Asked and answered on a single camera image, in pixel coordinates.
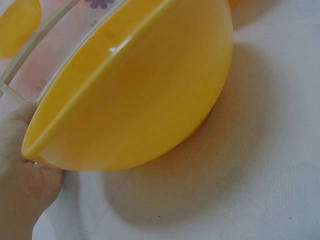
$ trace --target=hand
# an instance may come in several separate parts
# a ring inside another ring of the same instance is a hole
[[[62,170],[38,166],[21,154],[36,104],[27,102],[0,121],[0,239],[26,240],[61,189]]]

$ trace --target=bowl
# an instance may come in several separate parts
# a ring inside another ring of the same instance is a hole
[[[94,172],[165,154],[210,113],[232,46],[225,0],[118,1],[42,91],[22,154]]]

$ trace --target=white rack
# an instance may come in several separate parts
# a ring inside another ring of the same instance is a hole
[[[61,6],[37,28],[37,30],[21,47],[19,52],[14,56],[8,67],[0,76],[0,98],[4,93],[18,104],[26,102],[26,100],[15,92],[9,84],[41,40],[79,1],[80,0],[66,0],[62,3]]]

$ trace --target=white cloth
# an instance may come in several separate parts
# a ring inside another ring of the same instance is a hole
[[[242,0],[204,127],[146,165],[66,173],[34,240],[320,239],[320,1]]]

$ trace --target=purple flower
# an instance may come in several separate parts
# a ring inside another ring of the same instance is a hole
[[[108,4],[114,4],[115,0],[84,0],[87,3],[91,3],[90,7],[92,9],[96,9],[97,7],[100,7],[102,9],[107,9]]]

